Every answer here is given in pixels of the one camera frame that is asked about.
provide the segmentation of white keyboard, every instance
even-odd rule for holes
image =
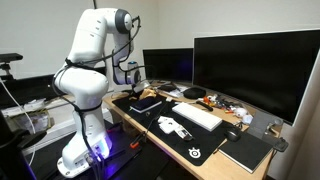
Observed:
[[[213,131],[222,122],[221,118],[187,103],[180,103],[173,107],[172,110],[208,131]]]

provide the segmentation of mouse pad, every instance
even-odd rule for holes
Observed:
[[[130,110],[130,105],[136,100],[130,100],[129,97],[114,100],[113,103],[145,128],[148,128],[151,120],[154,119],[149,131],[195,166],[201,166],[208,159],[225,139],[224,133],[226,130],[233,127],[231,123],[222,121],[212,132],[207,131],[179,114],[170,111],[170,109],[175,106],[174,102],[168,103],[165,101],[166,98],[160,95],[157,95],[156,98],[161,100],[162,104],[145,113],[137,113]],[[162,116],[174,118],[174,120],[189,131],[195,139],[184,141],[175,132],[165,134],[159,127],[158,118],[155,118],[159,116],[160,110],[166,111]]]

